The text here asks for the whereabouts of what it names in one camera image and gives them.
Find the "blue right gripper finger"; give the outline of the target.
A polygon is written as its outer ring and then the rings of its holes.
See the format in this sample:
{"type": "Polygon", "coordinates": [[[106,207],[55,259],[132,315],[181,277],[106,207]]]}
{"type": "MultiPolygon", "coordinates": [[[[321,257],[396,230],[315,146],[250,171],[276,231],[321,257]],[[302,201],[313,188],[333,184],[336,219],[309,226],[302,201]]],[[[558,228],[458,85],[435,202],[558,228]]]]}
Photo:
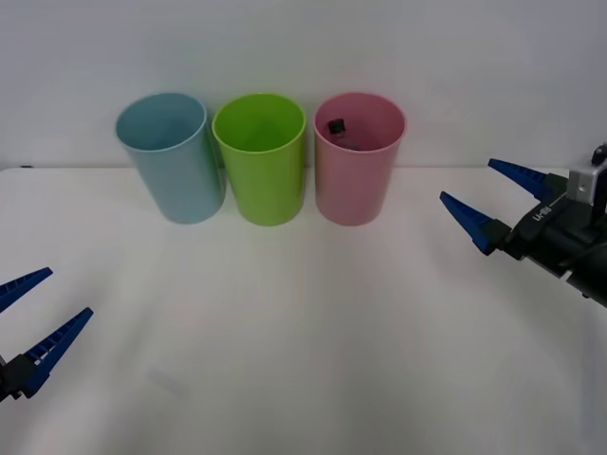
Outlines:
{"type": "Polygon", "coordinates": [[[445,191],[440,193],[439,199],[484,255],[488,256],[496,249],[502,248],[502,244],[510,233],[508,225],[486,216],[445,191]]]}
{"type": "Polygon", "coordinates": [[[529,192],[543,204],[552,203],[566,193],[568,183],[566,177],[554,173],[542,173],[494,158],[487,165],[529,192]]]}

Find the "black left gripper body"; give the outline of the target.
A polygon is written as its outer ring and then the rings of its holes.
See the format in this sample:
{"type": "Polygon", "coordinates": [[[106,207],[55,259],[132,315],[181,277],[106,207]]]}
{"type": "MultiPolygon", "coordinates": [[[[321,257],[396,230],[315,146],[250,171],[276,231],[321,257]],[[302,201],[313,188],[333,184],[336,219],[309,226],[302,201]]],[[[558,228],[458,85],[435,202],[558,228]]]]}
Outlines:
{"type": "Polygon", "coordinates": [[[1,400],[8,397],[18,399],[18,368],[15,360],[6,362],[1,358],[1,400]]]}

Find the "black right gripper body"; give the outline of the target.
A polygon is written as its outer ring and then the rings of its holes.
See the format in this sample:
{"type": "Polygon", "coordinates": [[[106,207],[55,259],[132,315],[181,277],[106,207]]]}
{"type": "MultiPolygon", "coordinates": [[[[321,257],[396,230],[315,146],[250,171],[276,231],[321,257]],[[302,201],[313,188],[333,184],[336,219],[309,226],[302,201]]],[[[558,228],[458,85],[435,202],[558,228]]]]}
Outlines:
{"type": "Polygon", "coordinates": [[[590,205],[562,194],[526,214],[504,241],[504,252],[529,259],[552,274],[576,263],[606,242],[606,215],[595,216],[590,205]]]}

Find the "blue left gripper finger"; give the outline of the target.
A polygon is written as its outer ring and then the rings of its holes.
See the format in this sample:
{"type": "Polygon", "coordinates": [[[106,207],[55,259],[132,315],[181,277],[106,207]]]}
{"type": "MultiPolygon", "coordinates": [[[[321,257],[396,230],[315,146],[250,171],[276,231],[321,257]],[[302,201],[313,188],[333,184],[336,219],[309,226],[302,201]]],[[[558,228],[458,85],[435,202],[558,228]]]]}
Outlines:
{"type": "Polygon", "coordinates": [[[4,312],[27,292],[53,274],[49,267],[36,270],[0,285],[0,312],[4,312]]]}
{"type": "Polygon", "coordinates": [[[22,395],[31,398],[42,388],[93,314],[91,308],[84,308],[52,334],[12,359],[18,368],[18,398],[22,395]]]}

